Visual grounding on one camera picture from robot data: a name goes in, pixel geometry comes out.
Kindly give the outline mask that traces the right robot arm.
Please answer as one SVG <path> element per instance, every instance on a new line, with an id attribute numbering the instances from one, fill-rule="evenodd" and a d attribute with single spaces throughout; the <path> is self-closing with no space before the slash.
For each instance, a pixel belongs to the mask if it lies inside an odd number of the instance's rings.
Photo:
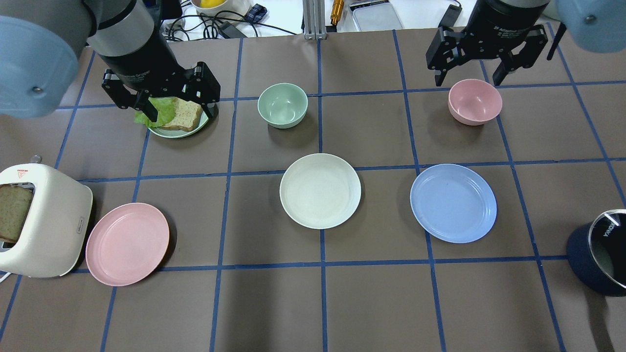
<path id="1" fill-rule="evenodd" d="M 541 18 L 559 23 L 548 51 L 552 59 L 561 38 L 569 33 L 574 43 L 592 53 L 617 53 L 625 48 L 623 0 L 477 0 L 460 31 L 452 19 L 443 18 L 425 53 L 428 69 L 441 86 L 454 67 L 472 60 L 496 60 L 492 84 L 530 68 L 548 43 Z"/>

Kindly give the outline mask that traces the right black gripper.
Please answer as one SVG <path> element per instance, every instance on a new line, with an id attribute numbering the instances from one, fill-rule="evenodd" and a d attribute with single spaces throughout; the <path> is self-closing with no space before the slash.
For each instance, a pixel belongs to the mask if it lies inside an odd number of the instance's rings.
<path id="1" fill-rule="evenodd" d="M 438 27 L 425 52 L 427 69 L 435 71 L 435 85 L 440 87 L 448 71 L 470 60 L 499 56 L 494 86 L 520 67 L 534 66 L 548 42 L 545 27 L 535 25 L 540 14 L 539 0 L 478 0 L 463 31 Z"/>

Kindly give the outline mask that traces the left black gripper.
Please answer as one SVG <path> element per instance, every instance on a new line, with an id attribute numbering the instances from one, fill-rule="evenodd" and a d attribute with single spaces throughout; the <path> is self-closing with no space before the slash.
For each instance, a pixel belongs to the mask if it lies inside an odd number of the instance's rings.
<path id="1" fill-rule="evenodd" d="M 150 96 L 184 96 L 197 103 L 208 118 L 217 116 L 221 85 L 205 62 L 184 69 L 162 37 L 151 37 L 140 49 L 122 56 L 104 56 L 101 86 L 119 109 L 134 109 L 150 122 L 158 120 L 158 110 Z"/>

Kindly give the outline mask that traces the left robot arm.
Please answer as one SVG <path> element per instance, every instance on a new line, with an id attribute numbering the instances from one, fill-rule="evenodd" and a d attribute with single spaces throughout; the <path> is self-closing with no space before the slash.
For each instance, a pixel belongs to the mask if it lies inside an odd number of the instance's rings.
<path id="1" fill-rule="evenodd" d="M 57 109 L 85 46 L 108 65 L 101 85 L 119 109 L 155 122 L 150 98 L 176 97 L 215 114 L 221 85 L 204 62 L 179 65 L 141 0 L 3 0 L 0 13 L 2 114 L 38 118 Z"/>

